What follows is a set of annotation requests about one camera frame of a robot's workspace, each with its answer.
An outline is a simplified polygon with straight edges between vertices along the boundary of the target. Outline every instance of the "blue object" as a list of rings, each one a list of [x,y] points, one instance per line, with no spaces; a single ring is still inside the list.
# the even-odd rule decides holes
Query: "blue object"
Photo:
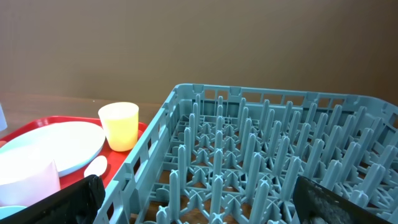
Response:
[[[206,98],[207,91],[215,97]],[[109,183],[95,223],[129,223],[132,213],[143,223],[151,202],[168,206],[146,223],[181,223],[195,208],[209,223],[227,215],[245,224],[291,223],[298,176],[398,223],[397,114],[398,107],[368,96],[177,85]],[[170,183],[159,182],[164,170]],[[186,206],[180,196],[189,198]],[[252,207],[249,217],[244,203]]]
[[[0,220],[3,218],[6,218],[10,215],[13,215],[23,209],[25,209],[25,206],[5,206],[5,207],[0,207]]]
[[[2,111],[1,103],[0,103],[0,131],[4,130],[6,128],[7,128],[6,117],[4,115],[4,112]]]

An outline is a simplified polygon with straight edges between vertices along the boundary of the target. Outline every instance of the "brown wall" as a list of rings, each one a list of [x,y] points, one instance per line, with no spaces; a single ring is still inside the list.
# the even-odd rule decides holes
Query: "brown wall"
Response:
[[[163,102],[178,83],[398,104],[398,1],[0,0],[0,90]]]

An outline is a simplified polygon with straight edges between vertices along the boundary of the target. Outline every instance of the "pink cup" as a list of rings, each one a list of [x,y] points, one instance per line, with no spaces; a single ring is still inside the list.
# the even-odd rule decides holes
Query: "pink cup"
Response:
[[[30,206],[60,190],[54,160],[35,146],[0,152],[0,207]]]

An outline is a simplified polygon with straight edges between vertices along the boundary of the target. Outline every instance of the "tray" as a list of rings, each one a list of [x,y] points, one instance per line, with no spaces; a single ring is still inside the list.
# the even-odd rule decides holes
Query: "tray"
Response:
[[[14,131],[11,134],[8,134],[7,136],[4,136],[0,141],[10,141],[24,133],[27,133],[28,131],[49,125],[49,124],[54,124],[54,123],[62,123],[62,122],[68,122],[68,121],[85,121],[85,122],[90,122],[97,124],[101,126],[101,121],[100,119],[96,118],[79,118],[79,117],[72,117],[72,116],[49,116],[46,118],[42,119],[37,119],[35,121],[30,122],[29,124],[19,128],[17,131]],[[147,128],[147,125],[144,123],[139,123],[138,126],[138,138],[141,137],[142,133],[145,131]],[[115,173],[119,170],[121,164],[123,161],[127,158],[128,154],[130,152],[115,152],[113,151],[110,147],[107,141],[105,141],[104,146],[101,150],[101,152],[98,154],[98,156],[105,156],[108,160],[108,168],[106,169],[106,172],[101,176],[104,186],[107,187],[109,182],[112,180],[113,176]],[[77,171],[68,174],[66,176],[63,176],[60,178],[60,184],[61,184],[61,189],[64,189],[65,187],[68,187],[71,184],[74,184],[75,182],[81,180],[84,178],[84,171],[88,165],[85,165],[81,169],[78,169]]]
[[[95,223],[293,223],[300,175],[397,223],[397,114],[368,96],[177,85]]]

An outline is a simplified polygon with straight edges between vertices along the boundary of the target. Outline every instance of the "white plate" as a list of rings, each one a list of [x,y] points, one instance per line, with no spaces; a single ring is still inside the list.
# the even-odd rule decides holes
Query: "white plate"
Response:
[[[5,144],[0,153],[34,144],[54,158],[58,174],[63,177],[92,161],[100,153],[104,141],[105,134],[100,126],[71,121],[29,131]]]

